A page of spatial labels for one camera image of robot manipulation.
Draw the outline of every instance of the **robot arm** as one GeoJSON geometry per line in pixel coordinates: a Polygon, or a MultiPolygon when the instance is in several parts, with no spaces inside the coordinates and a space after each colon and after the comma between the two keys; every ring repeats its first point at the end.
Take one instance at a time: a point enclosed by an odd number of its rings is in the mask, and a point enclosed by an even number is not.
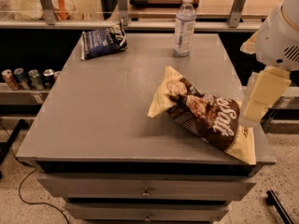
{"type": "Polygon", "coordinates": [[[247,45],[247,53],[256,54],[266,65],[249,78],[241,107],[240,125],[252,127],[260,123],[281,94],[290,86],[290,72],[299,70],[299,0],[285,0],[277,6],[247,45]]]}

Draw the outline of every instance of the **snack packet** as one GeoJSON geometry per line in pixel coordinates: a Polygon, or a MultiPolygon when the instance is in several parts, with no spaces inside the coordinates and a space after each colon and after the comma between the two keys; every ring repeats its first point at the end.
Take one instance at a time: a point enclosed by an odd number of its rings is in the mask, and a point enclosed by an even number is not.
{"type": "Polygon", "coordinates": [[[238,125],[239,103],[201,94],[171,66],[165,68],[148,116],[154,118],[165,111],[205,142],[247,164],[256,163],[252,128],[238,125]]]}
{"type": "Polygon", "coordinates": [[[122,25],[82,33],[81,60],[120,52],[127,49],[122,25]]]}

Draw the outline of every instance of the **power cord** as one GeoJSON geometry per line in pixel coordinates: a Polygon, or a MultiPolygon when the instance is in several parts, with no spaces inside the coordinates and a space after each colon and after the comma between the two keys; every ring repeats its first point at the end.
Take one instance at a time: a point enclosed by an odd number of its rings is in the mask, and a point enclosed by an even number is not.
{"type": "MultiPolygon", "coordinates": [[[[10,136],[9,132],[8,132],[7,129],[2,125],[1,122],[0,122],[0,126],[1,126],[2,129],[7,133],[7,135],[10,136]]],[[[15,158],[16,161],[18,161],[19,163],[21,163],[21,164],[24,165],[24,166],[33,167],[32,165],[30,165],[30,164],[28,164],[28,163],[26,163],[26,162],[20,161],[20,160],[16,157],[15,153],[13,152],[13,148],[12,148],[12,146],[10,147],[10,150],[11,150],[11,153],[12,153],[12,155],[13,155],[13,157],[15,158]]],[[[43,203],[43,202],[42,202],[42,203],[30,203],[30,202],[25,201],[25,200],[23,199],[23,197],[21,196],[21,186],[22,186],[22,184],[23,184],[23,183],[25,182],[25,180],[26,180],[30,175],[32,175],[35,171],[36,171],[36,169],[34,169],[34,171],[32,171],[31,173],[29,173],[29,174],[22,180],[22,182],[21,182],[20,185],[19,185],[19,197],[20,197],[21,201],[24,202],[24,203],[26,203],[26,204],[30,204],[30,205],[40,205],[40,204],[42,204],[42,205],[47,205],[47,206],[50,206],[50,207],[52,207],[52,208],[55,208],[57,211],[59,211],[59,212],[64,216],[64,219],[66,220],[66,223],[67,223],[67,224],[70,224],[70,222],[69,222],[69,220],[67,219],[67,217],[66,217],[66,215],[64,214],[64,212],[63,212],[62,210],[60,210],[57,206],[52,205],[52,204],[50,204],[50,203],[43,203]]]]}

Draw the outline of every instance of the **speckled floor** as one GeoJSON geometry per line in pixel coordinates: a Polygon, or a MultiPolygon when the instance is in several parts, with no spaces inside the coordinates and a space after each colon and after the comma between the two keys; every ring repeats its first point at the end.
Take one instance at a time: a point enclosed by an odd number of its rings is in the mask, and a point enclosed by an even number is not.
{"type": "MultiPolygon", "coordinates": [[[[296,134],[269,133],[267,138],[277,156],[277,164],[264,167],[255,178],[257,185],[241,202],[232,202],[230,212],[217,224],[275,224],[283,223],[275,207],[265,204],[266,191],[272,189],[283,203],[293,223],[299,223],[299,131],[296,134]]],[[[21,131],[12,146],[19,148],[26,131],[21,131]]],[[[7,141],[8,135],[0,127],[0,142],[7,141]]],[[[11,151],[0,165],[3,178],[0,180],[0,224],[66,224],[64,217],[54,208],[46,205],[23,203],[19,197],[19,186],[33,168],[18,163],[11,151]]],[[[72,224],[73,219],[64,210],[64,200],[53,198],[36,181],[33,173],[23,183],[21,196],[27,202],[51,203],[63,210],[72,224]]]]}

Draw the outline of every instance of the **gray tabletop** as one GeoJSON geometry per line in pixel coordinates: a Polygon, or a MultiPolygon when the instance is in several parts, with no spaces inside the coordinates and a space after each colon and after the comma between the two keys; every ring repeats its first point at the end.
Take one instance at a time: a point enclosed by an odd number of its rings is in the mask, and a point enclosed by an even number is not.
{"type": "MultiPolygon", "coordinates": [[[[217,35],[195,35],[192,53],[174,58],[172,35],[129,34],[128,50],[80,59],[80,43],[43,104],[18,157],[36,161],[239,163],[179,127],[147,117],[171,65],[202,93],[242,100],[241,83],[217,35]]],[[[275,161],[261,127],[257,161],[275,161]]]]}

